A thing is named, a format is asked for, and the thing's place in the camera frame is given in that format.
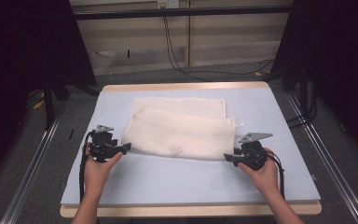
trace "metal frame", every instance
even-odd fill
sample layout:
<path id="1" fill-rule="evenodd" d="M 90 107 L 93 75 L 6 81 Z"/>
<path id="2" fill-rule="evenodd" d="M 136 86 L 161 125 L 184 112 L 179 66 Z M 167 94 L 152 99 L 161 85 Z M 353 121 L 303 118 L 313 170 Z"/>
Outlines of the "metal frame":
<path id="1" fill-rule="evenodd" d="M 327 172 L 333 179 L 333 182 L 336 185 L 339 193 L 341 194 L 342 199 L 344 200 L 347 207 L 350 209 L 354 219 L 356 220 L 356 223 L 358 223 L 358 197 L 353 192 L 351 186 L 348 184 L 342 173 L 339 171 L 327 147 L 324 145 L 324 142 L 314 129 L 313 125 L 311 123 L 308 123 L 306 119 L 300 116 L 302 114 L 302 111 L 300 108 L 300 103 L 297 100 L 296 96 L 292 92 L 289 92 L 288 98 L 296 114 L 299 116 L 300 121 L 303 123 L 304 130 L 306 131 L 307 135 L 310 138 L 310 141 L 315 147 L 315 150 L 317 151 L 319 157 L 324 163 Z"/>
<path id="2" fill-rule="evenodd" d="M 31 164 L 28 167 L 28 170 L 25 173 L 25 176 L 16 191 L 16 194 L 14 195 L 9 206 L 7 207 L 7 210 L 2 217 L 0 224 L 16 223 L 21 209 L 31 190 L 32 184 L 34 183 L 34 179 L 37 175 L 40 165 L 42 164 L 42 160 L 45 157 L 46 152 L 48 151 L 48 146 L 50 145 L 50 142 L 58 127 L 60 118 L 63 114 L 65 103 L 66 102 L 61 103 L 58 109 L 57 117 L 51 124 L 50 128 L 45 131 L 42 140 L 40 141 L 39 146 L 34 154 L 34 158 L 32 159 Z"/>
<path id="3" fill-rule="evenodd" d="M 234 14 L 267 14 L 300 12 L 312 6 L 268 6 L 268 7 L 203 7 L 203 8 L 170 8 L 170 9 L 147 9 L 126 11 L 98 11 L 98 12 L 75 12 L 74 15 L 62 15 L 78 21 L 127 19 L 127 18 L 150 18 L 150 17 L 178 17 L 178 16 L 212 16 Z"/>

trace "hand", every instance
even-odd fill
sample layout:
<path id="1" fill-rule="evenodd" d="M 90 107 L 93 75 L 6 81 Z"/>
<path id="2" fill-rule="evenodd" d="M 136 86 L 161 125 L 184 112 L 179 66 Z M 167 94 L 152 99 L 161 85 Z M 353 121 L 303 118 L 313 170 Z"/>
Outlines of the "hand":
<path id="1" fill-rule="evenodd" d="M 101 163 L 95 161 L 90 155 L 90 143 L 87 143 L 86 154 L 89 155 L 86 161 L 84 172 L 84 182 L 87 193 L 102 193 L 112 167 L 121 159 L 123 154 L 119 152 L 112 159 Z"/>
<path id="2" fill-rule="evenodd" d="M 265 150 L 270 156 L 273 156 L 270 149 L 265 147 Z M 267 193 L 279 193 L 278 168 L 272 159 L 267 158 L 266 164 L 258 171 L 252 170 L 243 163 L 239 163 L 238 167 L 251 177 L 253 184 L 263 196 L 266 196 Z"/>
<path id="3" fill-rule="evenodd" d="M 103 193 L 103 187 L 109 178 L 110 170 L 123 156 L 123 154 L 119 152 L 107 162 L 97 162 L 90 155 L 90 143 L 87 143 L 86 155 L 88 155 L 84 171 L 86 192 L 77 209 L 75 218 L 72 220 L 73 224 L 95 223 L 98 202 Z"/>

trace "human hand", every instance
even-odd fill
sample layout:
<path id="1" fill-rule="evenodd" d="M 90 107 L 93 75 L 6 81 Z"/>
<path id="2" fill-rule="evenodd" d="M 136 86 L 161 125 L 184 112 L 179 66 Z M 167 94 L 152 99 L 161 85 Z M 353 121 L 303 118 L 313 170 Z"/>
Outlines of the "human hand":
<path id="1" fill-rule="evenodd" d="M 101 194 L 112 167 L 121 159 L 123 154 L 119 152 L 107 162 L 97 162 L 91 157 L 90 143 L 87 143 L 86 155 L 88 155 L 84 172 L 86 193 Z"/>
<path id="2" fill-rule="evenodd" d="M 270 149 L 265 147 L 265 150 L 270 156 L 273 156 L 273 152 Z M 251 177 L 253 184 L 264 197 L 268 193 L 280 193 L 278 187 L 278 168 L 272 159 L 267 158 L 266 164 L 258 171 L 252 170 L 243 163 L 238 163 L 238 167 Z"/>

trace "embroidered logo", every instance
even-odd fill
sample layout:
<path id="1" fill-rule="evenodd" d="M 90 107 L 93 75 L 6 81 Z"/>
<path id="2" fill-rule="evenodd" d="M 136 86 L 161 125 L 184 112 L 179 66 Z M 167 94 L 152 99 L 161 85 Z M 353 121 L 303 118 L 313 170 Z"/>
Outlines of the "embroidered logo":
<path id="1" fill-rule="evenodd" d="M 179 156 L 179 154 L 183 152 L 181 147 L 170 149 L 170 151 L 172 152 L 172 155 L 175 157 Z"/>

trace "forearm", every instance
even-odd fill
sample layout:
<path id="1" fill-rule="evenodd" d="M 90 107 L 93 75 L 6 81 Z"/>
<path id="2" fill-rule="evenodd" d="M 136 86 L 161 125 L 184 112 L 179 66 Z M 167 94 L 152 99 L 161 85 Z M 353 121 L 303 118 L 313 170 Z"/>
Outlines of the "forearm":
<path id="1" fill-rule="evenodd" d="M 97 217 L 98 204 L 102 192 L 85 192 L 83 200 L 77 209 L 73 224 L 95 223 Z"/>
<path id="2" fill-rule="evenodd" d="M 301 218 L 293 211 L 279 191 L 263 195 L 272 210 L 278 224 L 303 224 Z"/>

